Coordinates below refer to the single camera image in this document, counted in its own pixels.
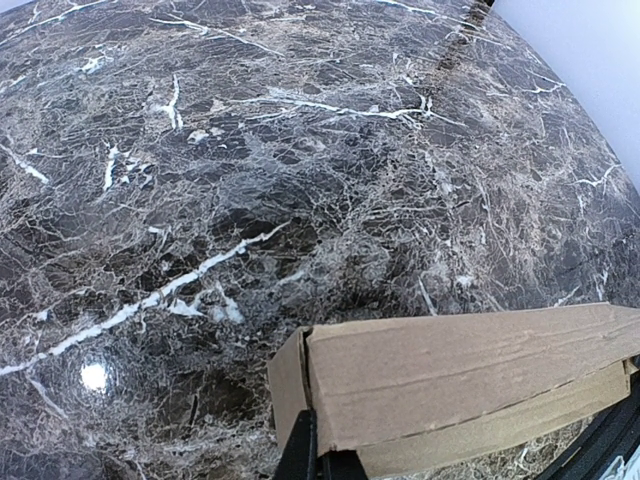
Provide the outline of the brown cardboard box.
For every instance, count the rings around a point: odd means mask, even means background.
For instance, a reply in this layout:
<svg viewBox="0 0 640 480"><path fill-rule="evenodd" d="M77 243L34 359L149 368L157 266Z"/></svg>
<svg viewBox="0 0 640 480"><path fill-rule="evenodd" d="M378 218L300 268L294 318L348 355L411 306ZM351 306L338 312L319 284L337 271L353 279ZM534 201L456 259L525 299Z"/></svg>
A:
<svg viewBox="0 0 640 480"><path fill-rule="evenodd" d="M277 441L311 409L318 453L372 477L451 465L625 399L638 352L638 311L608 303L301 327L268 365Z"/></svg>

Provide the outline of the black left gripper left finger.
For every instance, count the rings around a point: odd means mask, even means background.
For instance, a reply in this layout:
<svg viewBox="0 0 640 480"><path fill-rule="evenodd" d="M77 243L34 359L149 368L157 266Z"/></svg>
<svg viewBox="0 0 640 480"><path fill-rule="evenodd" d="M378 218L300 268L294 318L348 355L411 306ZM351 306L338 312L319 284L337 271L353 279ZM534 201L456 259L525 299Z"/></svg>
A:
<svg viewBox="0 0 640 480"><path fill-rule="evenodd" d="M317 418L314 410L299 412L273 480L316 480Z"/></svg>

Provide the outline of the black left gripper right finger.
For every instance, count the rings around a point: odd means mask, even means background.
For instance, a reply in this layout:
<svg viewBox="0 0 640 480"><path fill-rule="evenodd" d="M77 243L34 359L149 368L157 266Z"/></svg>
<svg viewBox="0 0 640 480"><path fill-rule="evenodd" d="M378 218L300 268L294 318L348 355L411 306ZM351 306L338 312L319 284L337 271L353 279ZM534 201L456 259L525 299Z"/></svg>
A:
<svg viewBox="0 0 640 480"><path fill-rule="evenodd" d="M330 451L321 457L324 480L365 480L365 470L356 451Z"/></svg>

